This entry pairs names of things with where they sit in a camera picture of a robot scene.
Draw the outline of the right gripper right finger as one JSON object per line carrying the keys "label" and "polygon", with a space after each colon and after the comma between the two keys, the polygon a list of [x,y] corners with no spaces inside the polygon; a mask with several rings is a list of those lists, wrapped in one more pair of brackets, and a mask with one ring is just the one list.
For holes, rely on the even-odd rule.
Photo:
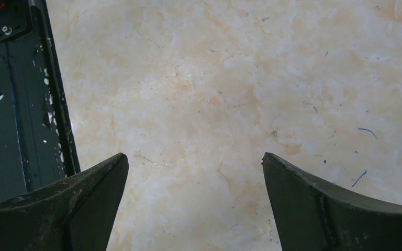
{"label": "right gripper right finger", "polygon": [[402,205],[342,188],[273,153],[262,167],[283,250],[402,250]]}

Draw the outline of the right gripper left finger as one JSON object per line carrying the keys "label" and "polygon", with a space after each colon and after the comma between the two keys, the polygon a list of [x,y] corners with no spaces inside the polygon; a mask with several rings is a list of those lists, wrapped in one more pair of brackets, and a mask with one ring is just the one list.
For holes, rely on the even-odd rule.
{"label": "right gripper left finger", "polygon": [[105,250],[124,192],[118,153],[71,177],[0,203],[0,250]]}

